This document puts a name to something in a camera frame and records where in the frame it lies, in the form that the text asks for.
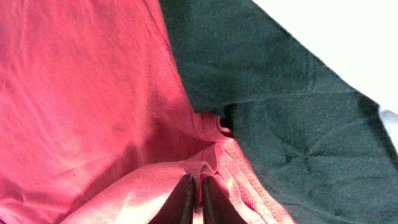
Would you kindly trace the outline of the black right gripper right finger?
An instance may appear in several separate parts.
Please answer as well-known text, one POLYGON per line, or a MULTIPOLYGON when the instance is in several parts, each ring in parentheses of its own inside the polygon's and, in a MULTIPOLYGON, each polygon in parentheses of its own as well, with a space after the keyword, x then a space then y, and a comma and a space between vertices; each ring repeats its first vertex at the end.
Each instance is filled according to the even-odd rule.
POLYGON ((202 202, 204 224, 247 224, 212 176, 203 179, 202 202))

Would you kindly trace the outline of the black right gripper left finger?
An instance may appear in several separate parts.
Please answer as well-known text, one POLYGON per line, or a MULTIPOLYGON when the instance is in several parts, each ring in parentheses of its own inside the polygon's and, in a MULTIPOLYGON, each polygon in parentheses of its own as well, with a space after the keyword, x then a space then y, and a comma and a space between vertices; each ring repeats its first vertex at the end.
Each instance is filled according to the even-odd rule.
POLYGON ((195 180, 184 175, 149 224, 192 224, 195 203, 195 180))

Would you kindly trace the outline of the red orange printed t-shirt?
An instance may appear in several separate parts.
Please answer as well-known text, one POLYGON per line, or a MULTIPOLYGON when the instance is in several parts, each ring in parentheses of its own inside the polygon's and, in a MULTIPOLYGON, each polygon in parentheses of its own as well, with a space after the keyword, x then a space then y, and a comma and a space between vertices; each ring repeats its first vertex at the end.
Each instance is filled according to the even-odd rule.
POLYGON ((231 131, 188 102, 157 1, 1 2, 1 222, 149 223, 184 175, 292 223, 231 131))

